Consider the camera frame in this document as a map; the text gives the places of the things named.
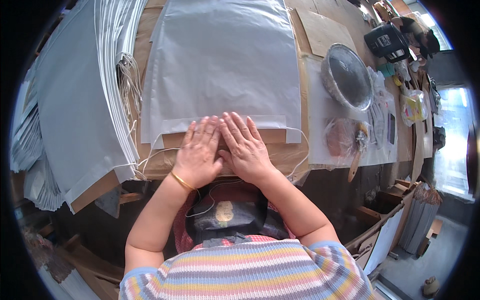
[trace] bracelet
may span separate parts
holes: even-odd
[[[186,183],[182,178],[178,177],[175,173],[173,173],[173,171],[170,171],[170,173],[172,174],[173,178],[175,178],[184,187],[187,187],[191,190],[196,190],[196,188]]]

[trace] striped shirt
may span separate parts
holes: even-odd
[[[264,238],[198,247],[158,269],[133,269],[119,299],[374,299],[368,278],[338,242],[305,247]]]

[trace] metal pot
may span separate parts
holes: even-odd
[[[352,49],[333,44],[322,61],[322,82],[333,99],[355,111],[366,111],[373,101],[372,79]]]

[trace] white glove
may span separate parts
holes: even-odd
[[[385,112],[378,103],[373,102],[368,109],[370,127],[370,142],[377,145],[377,149],[384,146]]]

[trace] stack of paper bags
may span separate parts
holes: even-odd
[[[30,132],[27,138],[16,133],[12,139],[11,169],[27,169],[27,177],[37,180],[25,187],[41,209],[55,210],[63,201],[70,205],[112,170],[119,182],[138,172],[139,157],[130,134],[135,124],[128,122],[127,101],[120,95],[121,89],[132,87],[119,86],[117,68],[123,67],[121,74],[128,77],[128,66],[134,65],[136,28],[145,3],[78,1],[44,45],[33,78],[26,78],[37,108],[21,122],[20,128]],[[14,149],[16,140],[20,146]],[[43,152],[29,149],[38,141],[45,156],[33,168]],[[38,190],[42,186],[45,192]]]

